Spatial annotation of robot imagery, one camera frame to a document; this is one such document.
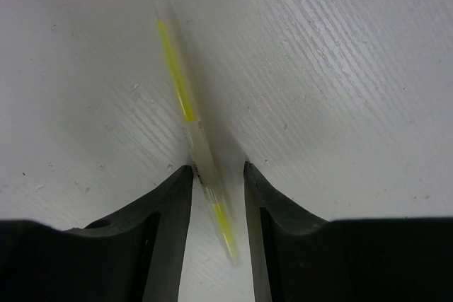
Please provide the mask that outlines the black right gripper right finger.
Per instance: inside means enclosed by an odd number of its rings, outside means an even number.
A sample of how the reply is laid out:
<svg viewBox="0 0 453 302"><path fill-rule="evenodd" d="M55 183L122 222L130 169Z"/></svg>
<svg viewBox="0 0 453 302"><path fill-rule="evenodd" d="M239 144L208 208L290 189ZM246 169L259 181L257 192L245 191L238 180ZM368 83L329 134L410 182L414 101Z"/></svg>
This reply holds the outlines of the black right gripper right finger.
<svg viewBox="0 0 453 302"><path fill-rule="evenodd" d="M452 219L324 220L243 168L257 301L451 301Z"/></svg>

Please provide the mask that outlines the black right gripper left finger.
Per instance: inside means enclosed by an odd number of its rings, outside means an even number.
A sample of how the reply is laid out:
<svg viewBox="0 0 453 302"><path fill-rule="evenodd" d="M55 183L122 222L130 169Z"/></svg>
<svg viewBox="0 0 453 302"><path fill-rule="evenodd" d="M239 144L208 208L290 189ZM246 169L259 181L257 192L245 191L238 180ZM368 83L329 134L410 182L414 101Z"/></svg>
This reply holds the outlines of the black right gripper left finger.
<svg viewBox="0 0 453 302"><path fill-rule="evenodd" d="M2 301L177 301L193 171L84 228L1 222Z"/></svg>

